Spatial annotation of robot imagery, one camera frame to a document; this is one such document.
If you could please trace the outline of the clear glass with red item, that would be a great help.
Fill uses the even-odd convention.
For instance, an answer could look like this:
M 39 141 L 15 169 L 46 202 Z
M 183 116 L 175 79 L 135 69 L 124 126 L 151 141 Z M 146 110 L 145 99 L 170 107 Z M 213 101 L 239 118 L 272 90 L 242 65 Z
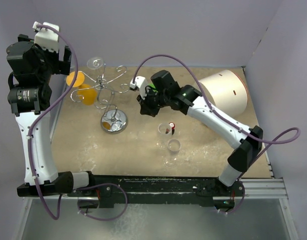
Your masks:
M 165 150 L 167 148 L 168 141 L 172 136 L 172 130 L 171 127 L 169 126 L 169 123 L 159 124 L 157 128 L 157 136 L 158 139 L 156 142 L 156 146 L 160 150 Z

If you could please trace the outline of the orange plastic wine glass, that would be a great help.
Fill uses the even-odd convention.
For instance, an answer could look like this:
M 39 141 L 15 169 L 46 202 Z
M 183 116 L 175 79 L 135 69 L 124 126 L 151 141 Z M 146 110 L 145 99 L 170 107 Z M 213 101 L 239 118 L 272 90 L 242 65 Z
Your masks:
M 93 105 L 97 92 L 94 87 L 85 83 L 85 74 L 78 71 L 77 78 L 73 85 L 74 90 L 70 94 L 70 98 L 75 103 L 82 103 L 84 105 Z

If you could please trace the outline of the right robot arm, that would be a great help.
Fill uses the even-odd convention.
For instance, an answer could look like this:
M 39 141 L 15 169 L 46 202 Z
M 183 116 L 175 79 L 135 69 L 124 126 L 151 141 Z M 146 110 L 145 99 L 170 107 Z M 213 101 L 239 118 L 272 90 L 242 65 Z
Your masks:
M 167 70 L 156 72 L 151 81 L 153 86 L 142 76 L 130 81 L 130 89 L 139 91 L 136 99 L 140 104 L 140 114 L 155 117 L 161 108 L 170 107 L 202 122 L 233 148 L 215 187 L 220 195 L 227 196 L 233 191 L 234 182 L 247 172 L 260 153 L 263 130 L 257 125 L 242 124 L 207 103 L 202 92 L 195 87 L 179 86 Z

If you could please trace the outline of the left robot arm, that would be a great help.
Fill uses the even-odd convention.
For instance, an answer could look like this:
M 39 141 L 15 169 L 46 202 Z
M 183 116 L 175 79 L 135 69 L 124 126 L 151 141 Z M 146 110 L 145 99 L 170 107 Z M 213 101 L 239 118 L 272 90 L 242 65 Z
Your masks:
M 8 103 L 18 124 L 25 156 L 24 183 L 17 187 L 19 197 L 70 194 L 79 189 L 85 196 L 96 192 L 96 183 L 89 171 L 58 172 L 51 139 L 50 107 L 52 75 L 68 75 L 71 50 L 64 48 L 63 59 L 55 49 L 47 50 L 27 35 L 6 49 L 6 60 L 12 72 L 8 77 Z

